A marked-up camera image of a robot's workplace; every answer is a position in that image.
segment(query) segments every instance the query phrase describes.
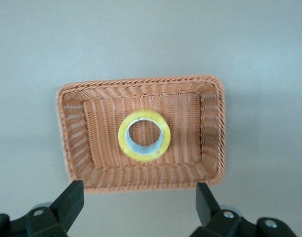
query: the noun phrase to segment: tape roll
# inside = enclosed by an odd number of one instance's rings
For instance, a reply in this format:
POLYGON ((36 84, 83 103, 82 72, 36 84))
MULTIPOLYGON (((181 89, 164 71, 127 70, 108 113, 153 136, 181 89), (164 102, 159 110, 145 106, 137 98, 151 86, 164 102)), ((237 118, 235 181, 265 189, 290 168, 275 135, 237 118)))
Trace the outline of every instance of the tape roll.
POLYGON ((118 142, 121 150, 128 157, 137 161, 152 161, 161 157, 170 145, 171 131, 163 116, 151 109, 135 110, 128 115, 120 125, 118 131, 118 142), (139 121, 150 121, 160 129, 158 140, 150 146, 137 144, 130 137, 130 127, 139 121))

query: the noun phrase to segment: gray surface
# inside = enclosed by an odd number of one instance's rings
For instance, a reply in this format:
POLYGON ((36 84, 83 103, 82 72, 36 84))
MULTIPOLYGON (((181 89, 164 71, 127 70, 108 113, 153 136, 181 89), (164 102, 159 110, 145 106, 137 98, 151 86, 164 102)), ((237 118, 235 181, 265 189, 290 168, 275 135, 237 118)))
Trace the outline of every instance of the gray surface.
MULTIPOLYGON (((226 88, 227 168, 212 188, 251 222, 302 237, 302 0, 1 1, 0 212, 68 185, 55 94, 69 82, 212 74, 226 88)), ((188 236, 195 191, 86 196, 69 234, 188 236)))

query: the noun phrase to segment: woven texture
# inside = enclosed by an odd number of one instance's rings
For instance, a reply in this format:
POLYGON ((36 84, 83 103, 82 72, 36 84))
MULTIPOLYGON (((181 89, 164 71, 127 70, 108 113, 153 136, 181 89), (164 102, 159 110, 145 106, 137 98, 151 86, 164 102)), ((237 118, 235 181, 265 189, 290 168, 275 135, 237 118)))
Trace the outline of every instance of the woven texture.
MULTIPOLYGON (((83 180, 86 193, 216 184, 224 175, 225 107, 221 81, 213 76, 89 81, 63 86, 57 109, 71 180, 83 180), (171 130, 162 157, 138 162, 121 151, 118 129, 140 108, 158 111, 171 130)), ((141 121, 132 139, 150 145, 156 125, 141 121)))

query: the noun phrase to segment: wicker basket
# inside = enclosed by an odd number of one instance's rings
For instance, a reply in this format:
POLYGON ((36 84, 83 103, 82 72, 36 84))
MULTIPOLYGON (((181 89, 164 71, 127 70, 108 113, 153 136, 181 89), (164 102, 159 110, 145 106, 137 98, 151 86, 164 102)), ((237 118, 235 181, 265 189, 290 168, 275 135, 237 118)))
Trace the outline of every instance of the wicker basket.
MULTIPOLYGON (((57 109, 71 180, 86 193, 216 184, 224 175, 225 106, 221 81, 213 76, 89 81, 63 86, 57 109), (119 147, 118 129, 132 111, 158 111, 171 130, 162 157, 138 162, 119 147)), ((130 129, 141 145, 159 136, 143 121, 130 129)))

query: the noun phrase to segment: gray wall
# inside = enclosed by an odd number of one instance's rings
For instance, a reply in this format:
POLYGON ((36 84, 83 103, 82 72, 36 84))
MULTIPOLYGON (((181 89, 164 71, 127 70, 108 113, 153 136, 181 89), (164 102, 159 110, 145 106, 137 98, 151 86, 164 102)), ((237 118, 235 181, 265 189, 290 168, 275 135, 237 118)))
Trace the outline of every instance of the gray wall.
MULTIPOLYGON (((69 184, 55 110, 64 84, 212 74, 226 89, 226 176, 212 191, 251 222, 302 236, 302 0, 0 0, 0 212, 69 184)), ((69 234, 188 236, 194 190, 86 195, 69 234)))

